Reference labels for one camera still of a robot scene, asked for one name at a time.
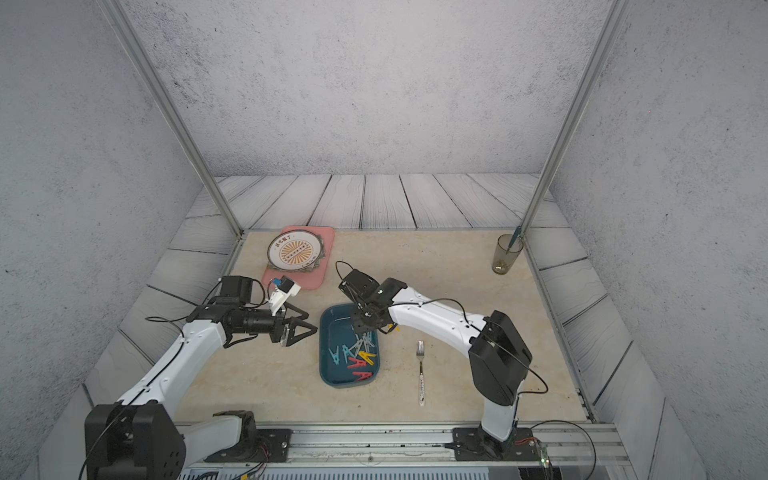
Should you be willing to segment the teal plastic storage box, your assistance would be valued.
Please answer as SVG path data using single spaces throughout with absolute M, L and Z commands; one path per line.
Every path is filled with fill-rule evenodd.
M 356 333 L 351 321 L 354 304 L 326 309 L 319 325 L 319 374 L 334 388 L 362 386 L 380 369 L 377 332 Z

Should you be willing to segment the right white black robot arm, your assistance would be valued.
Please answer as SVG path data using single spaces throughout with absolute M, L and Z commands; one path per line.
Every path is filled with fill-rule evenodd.
M 457 300 L 430 299 L 403 281 L 379 283 L 358 269 L 341 279 L 339 289 L 355 305 L 351 320 L 356 333 L 410 327 L 467 358 L 473 384 L 484 398 L 480 428 L 496 443 L 510 440 L 533 355 L 506 314 L 470 314 Z

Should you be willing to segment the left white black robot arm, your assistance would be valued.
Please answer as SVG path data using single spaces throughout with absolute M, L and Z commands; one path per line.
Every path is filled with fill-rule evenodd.
M 218 351 L 266 335 L 290 347 L 316 327 L 306 311 L 289 303 L 300 286 L 288 277 L 275 287 L 258 280 L 223 276 L 190 314 L 176 320 L 175 343 L 135 386 L 112 404 L 100 404 L 85 419 L 85 459 L 81 479 L 176 479 L 191 464 L 213 459 L 248 462 L 249 474 L 270 458 L 268 438 L 257 433 L 248 411 L 220 412 L 208 422 L 180 432 L 174 413 L 187 390 Z

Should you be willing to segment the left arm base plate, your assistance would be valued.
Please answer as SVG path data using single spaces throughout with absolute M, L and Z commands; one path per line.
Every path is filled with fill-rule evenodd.
M 249 429 L 233 447 L 216 452 L 205 463 L 285 463 L 291 429 Z

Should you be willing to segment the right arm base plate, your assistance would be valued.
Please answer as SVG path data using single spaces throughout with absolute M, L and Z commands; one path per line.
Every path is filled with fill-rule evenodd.
M 481 427 L 454 428 L 444 445 L 456 461 L 535 462 L 541 459 L 537 440 L 529 428 L 516 428 L 506 440 L 497 440 Z

